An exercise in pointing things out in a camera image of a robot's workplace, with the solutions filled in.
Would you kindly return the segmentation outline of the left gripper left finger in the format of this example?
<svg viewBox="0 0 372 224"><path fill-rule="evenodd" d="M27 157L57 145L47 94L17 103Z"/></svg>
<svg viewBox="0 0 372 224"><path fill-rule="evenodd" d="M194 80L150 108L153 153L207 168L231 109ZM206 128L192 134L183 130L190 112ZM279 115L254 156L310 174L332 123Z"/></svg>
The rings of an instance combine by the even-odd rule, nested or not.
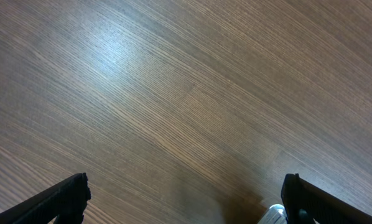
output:
<svg viewBox="0 0 372 224"><path fill-rule="evenodd" d="M81 224L90 199L88 177L77 173L0 213L0 223Z"/></svg>

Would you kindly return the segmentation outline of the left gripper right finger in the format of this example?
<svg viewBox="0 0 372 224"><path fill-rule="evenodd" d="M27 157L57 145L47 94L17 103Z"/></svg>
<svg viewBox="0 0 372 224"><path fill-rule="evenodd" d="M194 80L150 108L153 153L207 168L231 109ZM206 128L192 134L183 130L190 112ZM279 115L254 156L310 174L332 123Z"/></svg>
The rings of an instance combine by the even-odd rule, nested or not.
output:
<svg viewBox="0 0 372 224"><path fill-rule="evenodd" d="M287 223L372 224L372 216L300 178L286 174L281 199Z"/></svg>

